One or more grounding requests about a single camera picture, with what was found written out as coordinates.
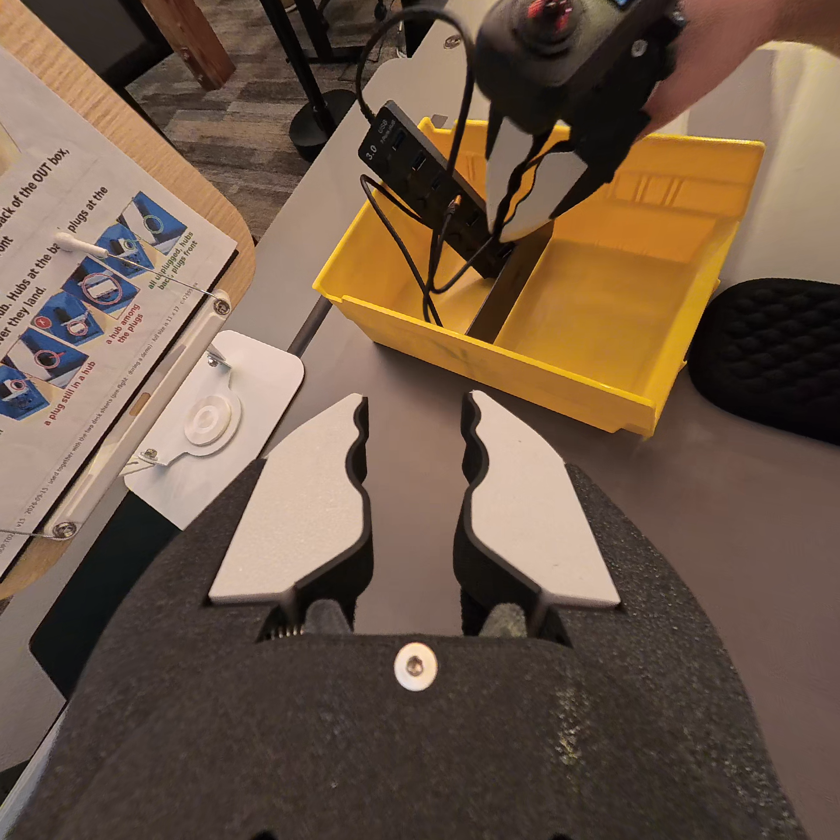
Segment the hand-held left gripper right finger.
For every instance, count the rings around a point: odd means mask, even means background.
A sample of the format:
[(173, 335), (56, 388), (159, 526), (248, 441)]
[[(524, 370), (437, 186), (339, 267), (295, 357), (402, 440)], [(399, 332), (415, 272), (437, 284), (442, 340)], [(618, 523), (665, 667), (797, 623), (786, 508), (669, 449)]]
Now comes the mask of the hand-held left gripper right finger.
[(487, 393), (465, 394), (460, 432), (467, 487), (453, 565), (463, 615), (513, 604), (614, 610), (621, 596), (563, 457)]

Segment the black monitor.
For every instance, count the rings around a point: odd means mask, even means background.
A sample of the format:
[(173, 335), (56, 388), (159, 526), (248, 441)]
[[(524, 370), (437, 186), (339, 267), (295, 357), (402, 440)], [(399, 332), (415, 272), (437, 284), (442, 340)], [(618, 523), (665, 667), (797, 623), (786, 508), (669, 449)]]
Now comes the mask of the black monitor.
[[(312, 65), (354, 66), (361, 57), (363, 46), (332, 44), (329, 23), (324, 16), (329, 1), (261, 1), (260, 5), (307, 98), (307, 103), (290, 121), (288, 135), (300, 157), (312, 163), (356, 100), (354, 93), (344, 89), (322, 91)], [(306, 30), (310, 50), (304, 49), (294, 29), (287, 11), (290, 6), (295, 7)]]

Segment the black flat desk pad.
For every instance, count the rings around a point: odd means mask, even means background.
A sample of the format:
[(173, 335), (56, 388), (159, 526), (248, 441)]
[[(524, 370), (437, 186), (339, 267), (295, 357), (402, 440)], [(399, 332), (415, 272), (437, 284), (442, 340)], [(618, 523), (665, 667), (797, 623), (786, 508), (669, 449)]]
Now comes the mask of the black flat desk pad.
[(117, 506), (29, 641), (64, 700), (123, 599), (181, 532), (132, 492)]

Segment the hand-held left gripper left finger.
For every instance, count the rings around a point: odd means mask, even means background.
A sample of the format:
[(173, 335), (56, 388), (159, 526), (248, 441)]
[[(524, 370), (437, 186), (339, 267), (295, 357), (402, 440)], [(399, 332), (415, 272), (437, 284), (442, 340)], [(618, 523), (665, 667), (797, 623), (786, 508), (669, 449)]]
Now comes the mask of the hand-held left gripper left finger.
[(363, 486), (368, 437), (368, 399), (350, 394), (269, 452), (209, 589), (211, 603), (304, 612), (321, 599), (356, 602), (374, 570)]

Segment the white stand base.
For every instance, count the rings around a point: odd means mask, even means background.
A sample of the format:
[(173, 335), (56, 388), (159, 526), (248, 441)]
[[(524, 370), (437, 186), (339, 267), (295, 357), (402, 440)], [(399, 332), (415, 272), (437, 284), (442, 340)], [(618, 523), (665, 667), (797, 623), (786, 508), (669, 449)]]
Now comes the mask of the white stand base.
[(124, 467), (125, 486), (185, 530), (257, 458), (304, 373), (291, 353), (220, 332)]

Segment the yellow plastic bin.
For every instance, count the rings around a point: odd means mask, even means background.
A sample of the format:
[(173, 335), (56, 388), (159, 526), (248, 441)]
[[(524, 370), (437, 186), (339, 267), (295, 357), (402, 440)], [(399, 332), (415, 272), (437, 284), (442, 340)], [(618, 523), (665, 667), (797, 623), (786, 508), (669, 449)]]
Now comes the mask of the yellow plastic bin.
[(466, 335), (490, 290), (470, 269), (422, 293), (365, 203), (313, 289), (372, 341), (608, 433), (654, 433), (748, 211), (759, 141), (654, 133), (560, 216), (498, 336)]

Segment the person's right hand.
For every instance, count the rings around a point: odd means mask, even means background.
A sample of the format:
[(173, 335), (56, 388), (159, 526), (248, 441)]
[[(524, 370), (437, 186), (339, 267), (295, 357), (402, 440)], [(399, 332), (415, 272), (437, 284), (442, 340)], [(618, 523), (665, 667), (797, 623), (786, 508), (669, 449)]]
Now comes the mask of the person's right hand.
[(808, 2), (684, 1), (686, 25), (675, 42), (675, 68), (660, 82), (645, 111), (642, 136), (663, 129), (717, 88), (756, 49), (787, 39), (805, 21)]

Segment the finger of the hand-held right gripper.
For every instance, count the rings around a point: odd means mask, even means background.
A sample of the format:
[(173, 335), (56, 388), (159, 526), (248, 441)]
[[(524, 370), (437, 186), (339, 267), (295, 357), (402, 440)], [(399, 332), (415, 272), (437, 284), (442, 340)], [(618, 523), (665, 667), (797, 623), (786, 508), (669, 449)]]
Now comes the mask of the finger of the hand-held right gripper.
[(605, 156), (579, 152), (569, 144), (553, 145), (538, 163), (538, 226), (576, 207), (605, 183)]
[(487, 136), (486, 145), (486, 215), (493, 238), (505, 243), (504, 234), (512, 198), (534, 151), (535, 138), (519, 128), (499, 128), (494, 138)]

